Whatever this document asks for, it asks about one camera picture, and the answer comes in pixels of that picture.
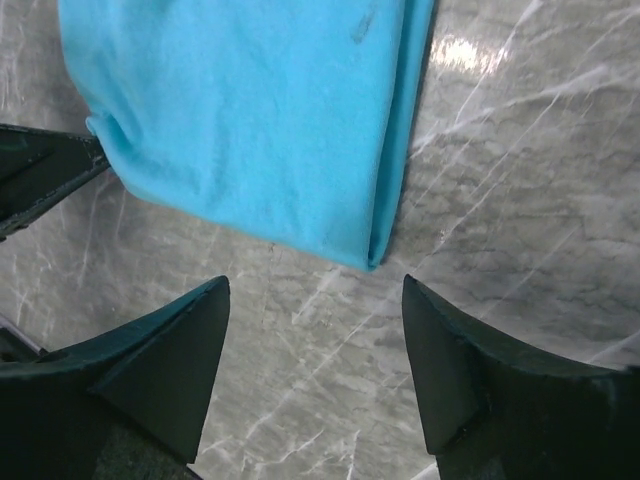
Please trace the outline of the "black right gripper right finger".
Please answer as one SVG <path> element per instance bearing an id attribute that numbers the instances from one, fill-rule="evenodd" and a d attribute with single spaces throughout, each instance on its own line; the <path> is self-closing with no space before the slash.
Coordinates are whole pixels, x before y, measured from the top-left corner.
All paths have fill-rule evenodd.
<path id="1" fill-rule="evenodd" d="M 402 320 L 426 449 L 441 478 L 638 477 L 637 367 L 536 348 L 411 276 Z"/>

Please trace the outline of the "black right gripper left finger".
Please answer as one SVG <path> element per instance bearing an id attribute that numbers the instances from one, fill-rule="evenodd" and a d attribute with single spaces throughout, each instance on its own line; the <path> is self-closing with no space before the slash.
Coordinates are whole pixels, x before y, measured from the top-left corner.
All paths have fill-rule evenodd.
<path id="1" fill-rule="evenodd" d="M 211 279 L 55 351 L 1 324 L 5 479 L 191 479 L 230 315 Z"/>

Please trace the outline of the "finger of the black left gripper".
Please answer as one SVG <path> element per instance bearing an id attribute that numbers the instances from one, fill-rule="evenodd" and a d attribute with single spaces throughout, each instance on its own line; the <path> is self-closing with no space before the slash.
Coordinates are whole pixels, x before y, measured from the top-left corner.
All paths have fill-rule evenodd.
<path id="1" fill-rule="evenodd" d="M 89 135 L 1 126 L 1 238 L 28 228 L 108 168 Z"/>

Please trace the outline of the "light blue cotton t-shirt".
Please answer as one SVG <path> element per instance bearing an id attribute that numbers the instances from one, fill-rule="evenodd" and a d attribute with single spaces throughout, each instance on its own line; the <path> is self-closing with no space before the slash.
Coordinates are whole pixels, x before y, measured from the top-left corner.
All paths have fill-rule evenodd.
<path id="1" fill-rule="evenodd" d="M 62 1 L 89 131 L 137 197 L 364 271 L 389 244 L 430 1 Z"/>

